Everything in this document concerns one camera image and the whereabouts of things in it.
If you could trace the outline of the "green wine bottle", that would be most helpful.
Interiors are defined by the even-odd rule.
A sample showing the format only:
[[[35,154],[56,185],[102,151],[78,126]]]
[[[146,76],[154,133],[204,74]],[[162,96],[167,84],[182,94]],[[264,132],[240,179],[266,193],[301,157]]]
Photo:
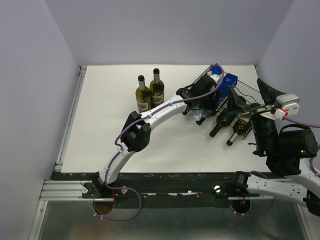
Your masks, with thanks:
[[[182,115],[186,116],[189,112],[189,110],[185,110],[184,112],[182,112]]]
[[[227,109],[224,109],[216,118],[216,126],[209,133],[209,136],[214,138],[222,128],[228,127],[235,118],[236,114],[230,114]]]
[[[206,120],[206,118],[202,116],[196,116],[195,119],[198,126],[200,126]]]

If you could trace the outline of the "green bottle grey foil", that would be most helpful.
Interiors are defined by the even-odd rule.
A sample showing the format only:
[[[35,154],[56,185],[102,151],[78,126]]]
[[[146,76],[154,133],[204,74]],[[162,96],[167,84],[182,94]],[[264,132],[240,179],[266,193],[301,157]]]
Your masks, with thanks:
[[[240,136],[245,138],[249,134],[251,129],[252,129],[252,124],[250,122],[250,119],[246,117],[240,117],[234,123],[232,127],[233,133],[230,136],[230,138],[227,140],[226,145],[232,146],[235,140]]]

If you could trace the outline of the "tall blue glass bottle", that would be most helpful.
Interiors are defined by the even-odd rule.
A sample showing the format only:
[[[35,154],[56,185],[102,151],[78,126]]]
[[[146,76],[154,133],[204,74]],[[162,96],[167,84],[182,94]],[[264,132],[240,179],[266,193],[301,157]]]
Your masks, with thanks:
[[[231,73],[227,73],[225,77],[223,78],[223,81],[221,85],[218,87],[217,90],[221,91],[221,96],[218,102],[218,106],[225,100],[225,98],[228,96],[228,86],[231,86],[234,88],[238,83],[238,77],[236,75],[233,75]],[[217,113],[216,111],[209,111],[209,110],[203,110],[203,109],[198,109],[194,115],[194,119],[196,120],[196,116],[201,116],[204,118],[209,118],[211,116],[214,116]]]

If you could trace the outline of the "tall green bottle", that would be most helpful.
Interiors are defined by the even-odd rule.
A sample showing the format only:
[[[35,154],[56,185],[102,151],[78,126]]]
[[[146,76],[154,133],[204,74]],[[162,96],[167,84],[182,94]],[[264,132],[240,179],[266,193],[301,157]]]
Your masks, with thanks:
[[[153,69],[153,80],[149,84],[151,91],[151,106],[155,108],[164,102],[164,89],[165,85],[160,79],[160,70],[158,68]]]

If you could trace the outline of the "dark green bottle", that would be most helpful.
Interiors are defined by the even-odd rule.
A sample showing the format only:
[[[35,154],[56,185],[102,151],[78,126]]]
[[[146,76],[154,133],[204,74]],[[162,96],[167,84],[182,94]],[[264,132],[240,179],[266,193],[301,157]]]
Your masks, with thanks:
[[[138,88],[135,91],[135,98],[139,113],[147,112],[151,110],[151,91],[145,84],[145,77],[143,75],[138,76]]]

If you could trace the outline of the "short blue glass bottle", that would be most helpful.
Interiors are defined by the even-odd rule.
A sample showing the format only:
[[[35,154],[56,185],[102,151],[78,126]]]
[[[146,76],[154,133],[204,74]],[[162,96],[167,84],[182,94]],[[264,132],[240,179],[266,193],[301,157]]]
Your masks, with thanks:
[[[212,71],[213,73],[217,73],[218,75],[222,74],[222,78],[223,78],[224,71],[222,67],[216,63],[216,64],[210,65],[203,73],[200,74],[200,76],[193,83],[196,83],[203,76],[208,76],[207,72],[209,71]]]

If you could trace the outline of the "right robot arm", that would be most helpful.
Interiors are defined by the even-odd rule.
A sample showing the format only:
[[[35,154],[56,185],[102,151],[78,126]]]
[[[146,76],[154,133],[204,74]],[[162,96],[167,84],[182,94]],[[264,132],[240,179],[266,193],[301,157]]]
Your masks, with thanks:
[[[300,98],[269,86],[262,79],[257,85],[264,105],[251,107],[228,87],[228,107],[231,113],[250,120],[255,138],[254,155],[266,158],[269,170],[293,184],[274,181],[253,173],[236,171],[230,183],[233,196],[267,195],[298,204],[316,216],[320,214],[320,178],[310,159],[320,149],[312,131],[313,125],[292,121],[277,130],[276,120],[289,120],[299,111]]]

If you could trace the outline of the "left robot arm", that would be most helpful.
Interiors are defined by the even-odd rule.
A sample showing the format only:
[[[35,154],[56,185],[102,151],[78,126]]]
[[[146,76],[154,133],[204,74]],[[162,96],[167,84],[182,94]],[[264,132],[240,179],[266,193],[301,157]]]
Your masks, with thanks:
[[[151,132],[160,124],[178,114],[187,114],[200,108],[206,97],[212,97],[223,81],[224,74],[204,74],[191,86],[180,88],[166,102],[146,112],[129,114],[122,131],[114,141],[116,152],[103,169],[92,178],[93,191],[101,198],[107,197],[111,185],[137,152],[146,148]]]

